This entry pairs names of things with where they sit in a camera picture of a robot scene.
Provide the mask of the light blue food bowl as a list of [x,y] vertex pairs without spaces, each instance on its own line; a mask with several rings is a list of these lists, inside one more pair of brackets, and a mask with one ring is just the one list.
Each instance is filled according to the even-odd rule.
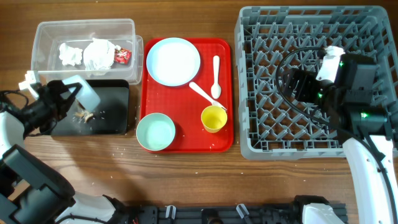
[[76,100],[86,109],[88,112],[93,112],[96,107],[100,104],[100,98],[94,89],[88,84],[88,82],[79,75],[72,76],[70,78],[62,80],[64,85],[73,83],[81,84],[81,88],[76,95]]

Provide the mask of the rice and food leftovers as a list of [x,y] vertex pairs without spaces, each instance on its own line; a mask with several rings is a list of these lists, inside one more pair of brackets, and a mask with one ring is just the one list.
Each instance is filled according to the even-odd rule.
[[89,112],[87,110],[80,110],[74,112],[73,114],[73,120],[77,121],[78,123],[89,123],[90,121],[93,120],[102,120],[102,119],[104,119],[104,116],[101,111],[99,113],[96,113],[96,112]]

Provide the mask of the red snack wrapper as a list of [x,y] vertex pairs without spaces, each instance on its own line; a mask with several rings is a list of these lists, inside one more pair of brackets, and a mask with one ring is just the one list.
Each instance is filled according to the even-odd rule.
[[114,61],[120,64],[128,64],[132,57],[132,52],[128,49],[122,48],[118,45],[115,46]]

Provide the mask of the yellow plastic cup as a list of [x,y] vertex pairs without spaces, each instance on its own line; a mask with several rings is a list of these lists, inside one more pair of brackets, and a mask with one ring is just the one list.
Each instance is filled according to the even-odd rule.
[[227,123],[227,112],[219,106],[208,106],[201,113],[203,127],[209,133],[217,133]]

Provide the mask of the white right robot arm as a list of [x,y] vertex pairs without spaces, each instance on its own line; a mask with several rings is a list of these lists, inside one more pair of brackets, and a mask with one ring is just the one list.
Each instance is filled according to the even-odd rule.
[[323,54],[318,72],[275,70],[275,87],[296,112],[337,132],[351,170],[360,221],[397,223],[397,179],[393,128],[387,111],[371,104],[378,70],[374,59],[342,48],[306,47]]

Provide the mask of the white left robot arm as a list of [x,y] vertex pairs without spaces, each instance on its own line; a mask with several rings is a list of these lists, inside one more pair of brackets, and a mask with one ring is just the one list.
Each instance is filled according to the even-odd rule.
[[78,194],[56,170],[24,148],[40,129],[53,130],[66,117],[85,82],[35,84],[38,99],[18,108],[1,91],[1,221],[4,223],[131,223],[133,216],[119,200]]

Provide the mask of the black waste tray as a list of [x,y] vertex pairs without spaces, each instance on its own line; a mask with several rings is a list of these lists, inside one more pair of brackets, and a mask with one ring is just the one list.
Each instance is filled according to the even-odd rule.
[[51,136],[84,136],[97,134],[124,134],[129,112],[129,84],[125,80],[89,80],[100,98],[100,104],[88,121],[78,117],[82,111],[77,102],[59,121]]

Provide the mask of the grey dishwasher rack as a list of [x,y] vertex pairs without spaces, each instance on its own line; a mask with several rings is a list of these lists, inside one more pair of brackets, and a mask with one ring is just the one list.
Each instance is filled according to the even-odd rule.
[[234,29],[239,80],[241,154],[250,160],[343,157],[336,132],[315,105],[290,108],[278,94],[280,61],[312,72],[319,56],[309,48],[335,45],[374,59],[374,106],[397,126],[397,50],[386,10],[380,6],[247,6]]

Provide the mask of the clear plastic waste bin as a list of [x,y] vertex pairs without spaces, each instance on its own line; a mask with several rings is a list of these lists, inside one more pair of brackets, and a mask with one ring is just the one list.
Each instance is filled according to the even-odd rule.
[[[113,63],[107,70],[88,70],[79,65],[63,65],[59,47],[85,50],[94,39],[105,39],[132,52],[127,64]],[[136,34],[132,19],[89,19],[41,22],[35,34],[30,69],[47,82],[80,75],[86,80],[122,79],[131,85],[142,80],[143,39]]]

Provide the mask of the large crumpled white napkin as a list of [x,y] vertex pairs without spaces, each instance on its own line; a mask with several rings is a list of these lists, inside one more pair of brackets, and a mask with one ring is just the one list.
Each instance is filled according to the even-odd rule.
[[116,46],[106,39],[93,38],[83,51],[83,63],[85,70],[91,72],[91,76],[102,76],[111,69],[114,63]]

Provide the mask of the white plastic spoon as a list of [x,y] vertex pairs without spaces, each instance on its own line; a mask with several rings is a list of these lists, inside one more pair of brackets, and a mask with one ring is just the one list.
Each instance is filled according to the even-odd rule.
[[218,99],[221,95],[221,86],[218,83],[220,72],[220,57],[215,55],[213,57],[213,78],[214,82],[211,86],[211,95],[214,99]]

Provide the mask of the white plastic fork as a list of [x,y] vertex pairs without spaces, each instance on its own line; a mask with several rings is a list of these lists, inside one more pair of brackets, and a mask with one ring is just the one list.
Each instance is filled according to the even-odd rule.
[[213,106],[218,106],[218,107],[224,109],[225,111],[227,111],[227,109],[221,103],[219,103],[218,101],[214,100],[207,93],[205,93],[205,91],[202,90],[195,82],[190,82],[188,85],[193,91],[197,92],[200,96],[204,97]]

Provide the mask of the mint green bowl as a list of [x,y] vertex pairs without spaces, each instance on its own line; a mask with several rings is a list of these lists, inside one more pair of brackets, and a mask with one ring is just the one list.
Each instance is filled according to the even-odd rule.
[[136,129],[139,144],[149,151],[167,148],[173,142],[175,133],[174,122],[162,113],[151,113],[143,117]]

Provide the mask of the red serving tray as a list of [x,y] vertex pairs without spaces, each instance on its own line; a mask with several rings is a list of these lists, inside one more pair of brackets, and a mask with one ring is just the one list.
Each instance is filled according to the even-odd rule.
[[168,87],[157,83],[145,68],[142,74],[140,118],[152,113],[163,113],[175,124],[176,134],[164,153],[208,153],[227,151],[234,141],[233,83],[231,48],[219,38],[189,38],[198,50],[201,65],[193,81],[207,94],[213,84],[213,57],[220,57],[217,99],[226,109],[228,120],[217,133],[209,133],[201,122],[201,113],[211,103],[188,85]]

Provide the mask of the light blue plate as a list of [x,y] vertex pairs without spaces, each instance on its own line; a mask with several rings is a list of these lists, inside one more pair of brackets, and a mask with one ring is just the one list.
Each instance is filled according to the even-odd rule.
[[164,86],[181,86],[197,75],[201,65],[198,49],[189,41],[177,37],[154,44],[147,54],[149,75]]

